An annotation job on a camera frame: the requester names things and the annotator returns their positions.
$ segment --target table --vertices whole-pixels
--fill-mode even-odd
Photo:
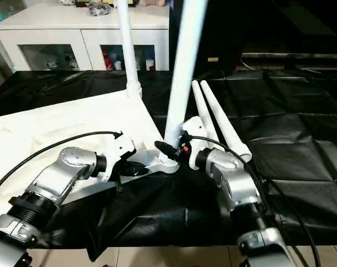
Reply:
[[[277,182],[318,245],[337,245],[337,71],[219,72],[204,78],[249,146],[251,166]],[[172,74],[141,72],[139,79],[163,134]],[[124,72],[16,72],[0,88],[0,115],[125,84]],[[186,117],[196,114],[191,96]],[[308,245],[289,207],[266,190],[287,242]],[[206,175],[182,166],[172,175],[127,183],[121,195],[107,190],[63,206],[38,246],[87,248],[95,260],[108,246],[232,245],[234,229],[221,206]]]

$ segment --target black cable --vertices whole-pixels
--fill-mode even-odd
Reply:
[[[277,183],[275,183],[273,180],[269,179],[268,182],[272,185],[272,187],[281,195],[282,199],[284,200],[285,203],[288,204],[288,206],[290,207],[292,213],[295,215],[295,217],[297,218],[298,223],[301,225],[303,231],[305,232],[305,234],[307,235],[310,243],[311,243],[311,248],[312,248],[312,253],[313,253],[313,257],[314,257],[314,261],[315,261],[315,266],[316,267],[320,267],[320,258],[319,258],[319,253],[317,250],[317,247],[313,241],[313,238],[307,228],[307,226],[305,225],[305,223],[303,222],[301,216],[299,215],[298,211],[296,210],[296,208],[293,206],[293,204],[288,200],[287,196],[285,195],[285,193],[279,188],[279,186],[277,185]]]
[[[50,146],[45,147],[44,149],[38,150],[37,152],[33,153],[31,156],[29,156],[28,158],[24,159],[23,161],[21,161],[19,164],[17,164],[14,168],[12,168],[8,173],[5,174],[4,177],[1,178],[0,180],[0,186],[15,172],[17,171],[20,167],[22,167],[24,164],[28,163],[30,160],[32,160],[34,157],[38,156],[39,154],[52,149],[56,146],[62,145],[64,143],[67,143],[69,141],[75,140],[75,139],[79,139],[85,136],[90,136],[90,135],[114,135],[115,138],[118,138],[119,136],[121,136],[121,133],[118,132],[111,132],[111,131],[101,131],[101,132],[88,132],[88,133],[83,133],[82,135],[76,135],[67,139],[64,139],[62,141],[59,141],[57,143],[54,143]]]
[[[240,156],[238,155],[235,151],[233,151],[230,147],[228,147],[227,145],[224,145],[223,143],[220,143],[214,139],[210,139],[207,137],[203,137],[203,136],[192,136],[192,135],[188,135],[189,139],[200,139],[200,140],[205,140],[211,143],[214,143],[216,145],[221,146],[222,148],[225,149],[225,151],[230,152],[232,155],[234,155],[235,157],[237,157],[244,165],[244,167],[247,169],[247,171],[250,173],[251,177],[258,181],[258,178],[256,176],[256,174],[252,171],[252,169],[250,168],[250,166],[247,164],[247,162]],[[314,257],[314,262],[315,262],[315,266],[316,267],[320,267],[320,258],[319,258],[319,253],[317,250],[317,247],[313,241],[313,238],[308,230],[308,228],[306,227],[305,223],[302,220],[302,217],[300,216],[300,214],[298,213],[298,211],[296,210],[296,208],[293,206],[293,204],[288,200],[287,196],[285,195],[285,193],[279,188],[279,186],[270,178],[266,179],[272,186],[273,188],[275,188],[275,190],[281,195],[283,201],[285,203],[288,204],[288,206],[290,207],[292,213],[295,215],[295,217],[297,218],[297,221],[299,222],[299,224],[301,225],[303,231],[305,232],[306,236],[309,239],[311,248],[312,248],[312,252],[313,252],[313,257]],[[260,182],[257,183],[256,185],[257,189],[260,191],[262,190],[262,186],[260,185]]]

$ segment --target black connector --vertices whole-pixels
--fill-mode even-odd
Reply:
[[[47,225],[57,206],[49,199],[32,192],[25,192],[9,201],[12,205],[8,215],[23,220],[42,231]]]

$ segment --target white antenna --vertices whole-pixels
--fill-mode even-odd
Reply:
[[[194,92],[194,98],[196,99],[198,114],[200,118],[202,119],[202,122],[207,130],[208,137],[211,139],[214,139],[216,141],[219,141],[217,132],[215,131],[212,118],[209,114],[206,102],[204,100],[201,87],[199,86],[199,83],[197,81],[192,81],[192,88]],[[213,144],[209,142],[209,147],[216,148],[216,149],[222,149],[220,146]]]
[[[223,133],[226,144],[236,153],[239,154],[246,162],[250,161],[252,154],[248,147],[241,142],[234,127],[231,125],[228,117],[225,115],[218,100],[213,94],[211,88],[206,81],[201,82],[203,92],[208,100],[208,103],[213,111],[214,117],[217,120],[220,130]]]
[[[125,70],[128,80],[126,89],[128,90],[129,95],[136,95],[139,93],[140,97],[142,97],[141,84],[137,76],[133,38],[131,35],[129,4],[127,0],[117,0],[116,4],[118,5],[120,32],[123,39]]]
[[[169,97],[166,143],[178,147],[208,0],[185,0]]]

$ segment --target white cloth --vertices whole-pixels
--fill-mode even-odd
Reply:
[[[39,149],[86,132],[122,131],[134,141],[136,149],[142,149],[142,129],[154,124],[148,123],[153,121],[144,118],[149,116],[148,113],[140,112],[142,109],[137,108],[135,101],[127,96],[126,91],[119,91],[0,117],[0,179]],[[109,135],[88,136],[37,156],[0,187],[0,214],[11,207],[7,201],[12,196],[21,195],[39,172],[56,160],[64,147],[77,146],[104,152],[112,141],[113,137]]]

